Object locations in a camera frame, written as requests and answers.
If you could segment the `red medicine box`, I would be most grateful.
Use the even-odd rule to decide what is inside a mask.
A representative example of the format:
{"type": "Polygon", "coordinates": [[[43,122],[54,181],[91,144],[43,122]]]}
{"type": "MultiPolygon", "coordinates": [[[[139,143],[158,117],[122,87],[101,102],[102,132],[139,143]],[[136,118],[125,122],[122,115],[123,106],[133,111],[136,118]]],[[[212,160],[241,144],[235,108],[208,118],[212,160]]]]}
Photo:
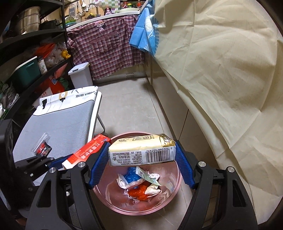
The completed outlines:
{"type": "Polygon", "coordinates": [[[82,146],[78,151],[69,156],[63,163],[64,169],[71,169],[79,162],[86,162],[91,154],[98,153],[105,142],[110,143],[111,139],[102,134],[96,135],[91,141],[82,146]]]}

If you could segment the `black red snack wrapper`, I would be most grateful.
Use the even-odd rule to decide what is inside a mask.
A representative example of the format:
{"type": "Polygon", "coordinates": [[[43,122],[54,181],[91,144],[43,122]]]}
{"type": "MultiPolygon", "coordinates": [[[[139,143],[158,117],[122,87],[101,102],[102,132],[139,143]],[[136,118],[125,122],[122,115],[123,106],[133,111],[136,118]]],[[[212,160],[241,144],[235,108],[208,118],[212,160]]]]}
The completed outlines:
{"type": "Polygon", "coordinates": [[[41,138],[34,144],[31,149],[31,152],[34,155],[44,156],[46,157],[52,150],[52,147],[48,144],[50,139],[50,135],[48,133],[44,133],[41,138]]]}

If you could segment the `pink plastic trash bin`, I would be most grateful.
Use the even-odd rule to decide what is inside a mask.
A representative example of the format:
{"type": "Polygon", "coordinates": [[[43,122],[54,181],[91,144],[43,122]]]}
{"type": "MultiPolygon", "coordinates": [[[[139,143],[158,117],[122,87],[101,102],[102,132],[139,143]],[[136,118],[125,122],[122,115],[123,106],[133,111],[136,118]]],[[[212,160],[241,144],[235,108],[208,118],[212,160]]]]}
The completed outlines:
{"type": "Polygon", "coordinates": [[[173,139],[165,134],[126,133],[111,142],[109,162],[94,187],[98,199],[129,216],[151,214],[170,203],[182,179],[173,139]]]}

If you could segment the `cream gold snack package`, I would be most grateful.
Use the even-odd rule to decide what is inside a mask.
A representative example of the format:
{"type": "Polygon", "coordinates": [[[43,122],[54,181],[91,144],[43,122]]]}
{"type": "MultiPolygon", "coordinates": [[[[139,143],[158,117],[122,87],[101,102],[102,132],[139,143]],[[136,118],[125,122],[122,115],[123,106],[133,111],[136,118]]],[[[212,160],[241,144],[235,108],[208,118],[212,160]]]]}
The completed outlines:
{"type": "Polygon", "coordinates": [[[176,142],[165,134],[117,139],[108,148],[109,164],[114,167],[172,162],[176,142]]]}

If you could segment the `blue plastic bag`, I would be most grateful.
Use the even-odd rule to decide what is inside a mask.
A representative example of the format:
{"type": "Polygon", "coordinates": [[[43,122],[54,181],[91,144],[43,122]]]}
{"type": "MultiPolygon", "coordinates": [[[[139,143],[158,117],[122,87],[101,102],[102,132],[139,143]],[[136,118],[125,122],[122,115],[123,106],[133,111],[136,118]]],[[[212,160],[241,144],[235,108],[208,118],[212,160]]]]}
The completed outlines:
{"type": "Polygon", "coordinates": [[[129,167],[127,173],[124,175],[124,178],[128,183],[136,182],[141,179],[141,177],[136,174],[137,167],[129,167]]]}

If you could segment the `green printed sachet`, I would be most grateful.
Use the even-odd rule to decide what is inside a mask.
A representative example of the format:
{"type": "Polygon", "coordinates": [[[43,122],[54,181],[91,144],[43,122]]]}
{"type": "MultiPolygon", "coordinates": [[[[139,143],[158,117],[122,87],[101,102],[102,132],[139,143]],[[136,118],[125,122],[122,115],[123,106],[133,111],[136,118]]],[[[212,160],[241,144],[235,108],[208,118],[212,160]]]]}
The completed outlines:
{"type": "Polygon", "coordinates": [[[158,173],[149,173],[148,171],[144,171],[140,167],[136,167],[136,175],[141,177],[142,179],[148,181],[149,183],[156,185],[156,186],[161,186],[160,183],[158,182],[160,175],[158,173]]]}

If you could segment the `orange plastic bag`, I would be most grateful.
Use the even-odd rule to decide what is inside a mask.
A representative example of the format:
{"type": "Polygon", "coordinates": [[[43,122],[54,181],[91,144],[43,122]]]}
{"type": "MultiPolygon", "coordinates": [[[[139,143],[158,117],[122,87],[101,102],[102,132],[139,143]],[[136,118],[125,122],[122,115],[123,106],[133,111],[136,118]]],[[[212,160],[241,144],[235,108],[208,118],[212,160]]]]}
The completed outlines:
{"type": "Polygon", "coordinates": [[[136,188],[130,189],[128,191],[128,195],[132,198],[139,200],[139,201],[147,201],[148,195],[146,195],[144,192],[147,187],[149,187],[151,183],[148,181],[144,181],[142,184],[138,185],[136,188]]]}

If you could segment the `cream paper napkin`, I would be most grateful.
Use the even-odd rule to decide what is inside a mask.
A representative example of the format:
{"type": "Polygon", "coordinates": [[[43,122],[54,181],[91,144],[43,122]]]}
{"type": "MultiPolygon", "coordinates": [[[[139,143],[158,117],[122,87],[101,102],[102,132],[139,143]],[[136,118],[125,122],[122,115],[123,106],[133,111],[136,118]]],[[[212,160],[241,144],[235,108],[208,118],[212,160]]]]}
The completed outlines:
{"type": "Polygon", "coordinates": [[[160,193],[160,191],[161,190],[159,189],[159,186],[151,184],[149,187],[146,188],[144,193],[148,196],[155,196],[160,193]]]}

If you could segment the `kitchen faucet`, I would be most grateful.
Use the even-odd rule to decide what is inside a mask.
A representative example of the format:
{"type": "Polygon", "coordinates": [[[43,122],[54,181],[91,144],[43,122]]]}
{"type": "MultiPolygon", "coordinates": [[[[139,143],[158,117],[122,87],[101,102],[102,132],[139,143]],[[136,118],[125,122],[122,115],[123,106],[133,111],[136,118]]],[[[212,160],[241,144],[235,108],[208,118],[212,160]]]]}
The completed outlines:
{"type": "Polygon", "coordinates": [[[89,17],[100,17],[101,14],[99,12],[99,7],[94,4],[94,3],[90,3],[87,5],[86,7],[86,11],[85,11],[85,17],[89,18],[89,17]]]}

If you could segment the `grey table mat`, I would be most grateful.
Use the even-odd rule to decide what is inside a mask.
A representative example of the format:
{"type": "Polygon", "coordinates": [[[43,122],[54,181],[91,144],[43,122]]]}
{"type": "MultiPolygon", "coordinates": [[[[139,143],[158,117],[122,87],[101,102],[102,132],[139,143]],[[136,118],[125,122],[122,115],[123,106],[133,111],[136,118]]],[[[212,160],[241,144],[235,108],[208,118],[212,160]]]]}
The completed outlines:
{"type": "Polygon", "coordinates": [[[72,108],[40,116],[32,115],[13,149],[14,161],[34,156],[31,149],[44,133],[50,135],[48,144],[52,150],[48,157],[57,159],[79,150],[87,143],[93,106],[94,101],[91,100],[72,108]]]}

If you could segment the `red bag under shelf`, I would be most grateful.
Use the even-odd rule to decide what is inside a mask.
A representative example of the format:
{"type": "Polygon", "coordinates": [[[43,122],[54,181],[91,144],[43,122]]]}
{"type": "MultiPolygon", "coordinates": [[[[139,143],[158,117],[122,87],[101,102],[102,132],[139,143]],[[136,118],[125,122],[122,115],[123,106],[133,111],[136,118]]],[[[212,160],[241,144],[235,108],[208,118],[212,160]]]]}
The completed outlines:
{"type": "Polygon", "coordinates": [[[53,94],[62,93],[66,91],[66,89],[69,86],[68,81],[64,78],[66,67],[67,67],[67,64],[60,67],[52,75],[46,78],[39,85],[39,89],[43,91],[43,90],[46,90],[47,88],[50,88],[53,94]]]}

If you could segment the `white jar on shelf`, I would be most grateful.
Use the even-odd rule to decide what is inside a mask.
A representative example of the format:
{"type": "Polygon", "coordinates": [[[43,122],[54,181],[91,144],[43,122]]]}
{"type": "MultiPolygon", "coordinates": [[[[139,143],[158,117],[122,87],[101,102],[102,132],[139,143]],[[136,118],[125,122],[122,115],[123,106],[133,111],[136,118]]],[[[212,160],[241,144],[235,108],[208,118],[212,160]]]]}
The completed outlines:
{"type": "Polygon", "coordinates": [[[39,70],[40,70],[42,75],[47,73],[47,67],[46,67],[44,59],[39,58],[39,60],[38,60],[38,67],[39,67],[39,70]]]}

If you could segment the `red plaid shirt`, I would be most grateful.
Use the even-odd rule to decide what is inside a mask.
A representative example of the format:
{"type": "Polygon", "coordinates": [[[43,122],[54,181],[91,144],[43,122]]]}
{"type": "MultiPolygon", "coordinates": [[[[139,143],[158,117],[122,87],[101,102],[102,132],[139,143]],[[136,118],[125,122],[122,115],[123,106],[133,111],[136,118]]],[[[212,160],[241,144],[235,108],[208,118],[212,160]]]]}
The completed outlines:
{"type": "Polygon", "coordinates": [[[114,17],[69,30],[67,47],[74,65],[88,62],[92,80],[142,65],[144,52],[129,44],[137,19],[136,15],[114,17]]]}

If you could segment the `stainless steel pot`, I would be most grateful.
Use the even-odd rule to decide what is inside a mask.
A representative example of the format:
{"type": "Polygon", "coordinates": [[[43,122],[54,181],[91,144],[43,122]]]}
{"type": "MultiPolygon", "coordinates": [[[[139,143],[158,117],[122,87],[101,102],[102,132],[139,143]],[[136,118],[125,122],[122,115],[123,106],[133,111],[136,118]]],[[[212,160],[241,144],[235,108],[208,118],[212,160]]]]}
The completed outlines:
{"type": "Polygon", "coordinates": [[[39,6],[34,6],[25,9],[19,15],[19,20],[16,25],[16,31],[22,35],[25,33],[36,32],[40,25],[40,10],[39,6]]]}

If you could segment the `black spice rack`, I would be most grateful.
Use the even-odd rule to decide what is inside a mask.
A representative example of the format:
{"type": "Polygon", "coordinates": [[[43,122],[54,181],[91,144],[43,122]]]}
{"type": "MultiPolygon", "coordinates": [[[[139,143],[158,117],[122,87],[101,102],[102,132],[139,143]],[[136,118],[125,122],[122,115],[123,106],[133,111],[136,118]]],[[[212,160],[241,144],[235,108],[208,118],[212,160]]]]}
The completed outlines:
{"type": "Polygon", "coordinates": [[[141,8],[145,1],[142,0],[122,0],[120,1],[120,9],[141,8]]]}

